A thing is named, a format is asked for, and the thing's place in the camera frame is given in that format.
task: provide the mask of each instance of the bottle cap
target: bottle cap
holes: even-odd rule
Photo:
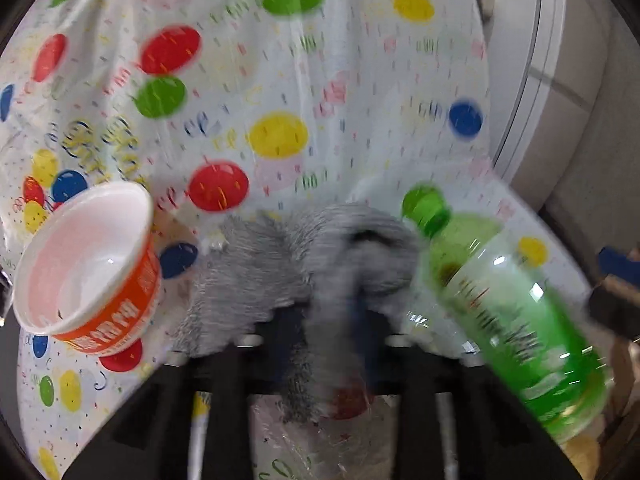
[[[413,220],[431,238],[447,225],[451,211],[438,188],[419,184],[404,196],[402,216]]]

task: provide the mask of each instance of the bowl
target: bowl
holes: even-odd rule
[[[153,209],[146,189],[132,182],[91,187],[60,206],[16,269],[20,325],[95,356],[130,346],[159,303]]]

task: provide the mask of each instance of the bottle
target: bottle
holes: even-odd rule
[[[422,278],[496,374],[556,441],[580,433],[604,407],[608,371],[500,222],[452,214],[428,185],[406,194],[402,216],[430,238]]]

